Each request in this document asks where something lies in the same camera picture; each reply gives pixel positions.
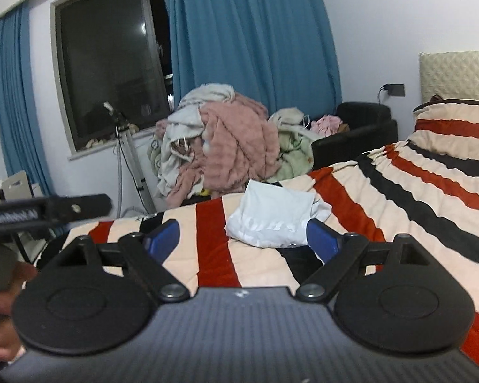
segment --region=finger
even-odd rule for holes
[[[0,347],[0,362],[11,362],[16,358],[20,345],[14,347]]]
[[[11,316],[14,299],[16,295],[10,291],[0,292],[0,314]]]
[[[25,281],[32,281],[37,276],[37,269],[29,263],[18,262],[13,271],[13,277],[9,286],[15,294],[21,292]]]
[[[10,316],[14,300],[21,292],[21,287],[25,281],[34,279],[37,276],[37,269],[28,263],[16,264],[13,271],[13,277],[9,289],[0,292],[0,314]]]
[[[14,330],[11,319],[0,322],[0,348],[15,346],[19,344],[19,338]]]

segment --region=power outlet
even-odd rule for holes
[[[405,96],[405,84],[385,84],[383,89],[388,96]]]

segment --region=green blanket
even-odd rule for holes
[[[275,175],[268,179],[269,183],[292,179],[307,174],[314,165],[314,156],[310,145],[312,141],[300,134],[279,131],[279,161],[282,163]]]

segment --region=quilted headboard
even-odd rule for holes
[[[433,95],[479,101],[479,51],[420,53],[422,101]]]

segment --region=window frame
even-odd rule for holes
[[[85,156],[94,151],[100,151],[105,146],[111,146],[115,143],[114,140],[110,140],[105,143],[105,145],[100,145],[92,148],[80,148],[77,149],[75,145],[75,140],[83,139],[83,137],[78,136],[77,128],[75,125],[75,120],[73,116],[73,109],[70,105],[70,99],[64,98],[64,93],[68,93],[67,88],[67,80],[65,76],[65,67],[64,67],[64,59],[62,56],[62,45],[61,45],[61,24],[60,24],[60,10],[65,6],[68,6],[74,2],[79,0],[56,0],[51,4],[51,48],[52,48],[52,60],[53,60],[53,68],[55,74],[55,83],[57,89],[57,97],[59,98],[59,108],[62,116],[62,122],[64,125],[64,130],[66,133],[67,142],[69,144],[70,149],[70,157],[68,159],[72,160],[74,158],[78,158],[80,156]],[[151,11],[151,4],[149,0],[141,0],[142,3],[142,11],[144,20],[146,22],[146,37],[148,43],[149,53],[152,58],[152,62],[154,65],[154,73],[156,76],[156,85],[157,85],[157,92],[160,94],[160,102],[166,108],[167,113],[170,113],[169,102],[167,100],[167,94],[165,90],[165,77],[161,70],[161,63],[158,57],[158,53],[156,51],[157,47],[157,40],[156,40],[156,33],[154,28],[154,21]],[[141,133],[152,133],[152,128],[154,127],[154,123],[152,126],[141,130]],[[107,136],[110,134],[109,130],[100,131],[100,133],[96,133],[95,135],[98,136]]]

